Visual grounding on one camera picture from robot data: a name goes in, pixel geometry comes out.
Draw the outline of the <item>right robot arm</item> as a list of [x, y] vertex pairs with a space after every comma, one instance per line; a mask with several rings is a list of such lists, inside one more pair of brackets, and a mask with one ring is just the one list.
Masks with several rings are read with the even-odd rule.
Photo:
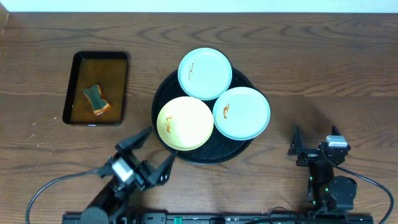
[[313, 203], [313, 209], [308, 212], [308, 216], [343, 215], [354, 208], [356, 181], [334, 174], [334, 166], [345, 161], [350, 149], [335, 126], [316, 149], [304, 147], [301, 132], [299, 128], [295, 129], [287, 154], [297, 157], [297, 166], [309, 169], [308, 200]]

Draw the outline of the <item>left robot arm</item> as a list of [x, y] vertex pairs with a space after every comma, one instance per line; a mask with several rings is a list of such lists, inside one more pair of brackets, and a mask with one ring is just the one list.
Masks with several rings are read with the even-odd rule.
[[171, 173], [175, 156], [170, 155], [158, 168], [140, 161], [133, 150], [140, 149], [154, 128], [149, 126], [140, 133], [124, 139], [115, 146], [117, 153], [99, 170], [100, 177], [110, 175], [111, 180], [91, 201], [80, 216], [80, 223], [112, 223], [129, 206], [130, 195], [164, 185]]

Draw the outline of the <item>yellow plate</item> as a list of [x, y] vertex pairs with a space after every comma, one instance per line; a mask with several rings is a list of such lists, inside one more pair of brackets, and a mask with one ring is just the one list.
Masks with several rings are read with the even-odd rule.
[[156, 117], [160, 139], [179, 151], [191, 151], [204, 145], [213, 132], [213, 126], [209, 107], [190, 96], [170, 100]]

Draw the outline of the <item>orange green scrub sponge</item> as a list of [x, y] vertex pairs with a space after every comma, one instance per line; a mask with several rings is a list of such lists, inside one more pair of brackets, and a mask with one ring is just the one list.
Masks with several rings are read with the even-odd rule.
[[98, 84], [83, 90], [96, 116], [111, 108], [111, 104], [103, 98], [102, 89]]

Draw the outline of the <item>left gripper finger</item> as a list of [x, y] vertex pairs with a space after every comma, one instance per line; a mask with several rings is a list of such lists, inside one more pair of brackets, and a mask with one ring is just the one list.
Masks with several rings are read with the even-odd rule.
[[133, 151], [135, 149], [140, 149], [147, 141], [147, 138], [151, 135], [153, 130], [154, 127], [149, 126], [140, 133], [118, 142], [117, 145], [115, 146], [116, 150], [118, 152], [123, 152], [123, 151]]
[[152, 171], [149, 176], [149, 182], [151, 185], [164, 185], [168, 181], [174, 160], [175, 156], [171, 154], [157, 169]]

